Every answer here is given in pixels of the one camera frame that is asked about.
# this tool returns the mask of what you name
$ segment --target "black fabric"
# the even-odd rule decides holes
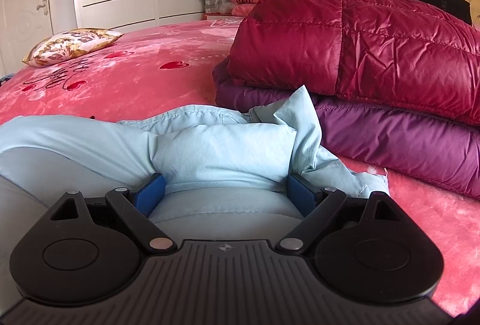
[[[465,23],[472,25],[472,16],[470,14],[470,3],[465,0],[420,0],[424,3],[435,5],[437,8],[448,12]]]

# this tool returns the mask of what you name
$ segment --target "white door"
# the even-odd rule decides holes
[[[52,35],[49,0],[0,0],[0,19],[0,62],[6,74],[14,73],[32,47]]]

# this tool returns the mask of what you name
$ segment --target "bed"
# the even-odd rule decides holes
[[[49,68],[27,67],[0,88],[0,124],[15,116],[74,115],[116,122],[186,104],[215,104],[212,69],[230,52],[239,21],[177,24],[125,34],[114,45]],[[480,296],[480,203],[383,167],[391,196],[441,250],[445,272],[433,297],[452,315]]]

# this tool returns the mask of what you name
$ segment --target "purple puffer jacket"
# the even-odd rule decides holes
[[[235,86],[228,58],[213,70],[217,105],[247,112],[292,92]],[[336,155],[394,169],[480,200],[480,132],[468,125],[406,109],[352,103],[311,93],[322,145]]]

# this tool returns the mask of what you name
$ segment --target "red down jacket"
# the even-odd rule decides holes
[[[237,85],[305,85],[480,126],[480,32],[415,0],[260,0],[228,71]]]

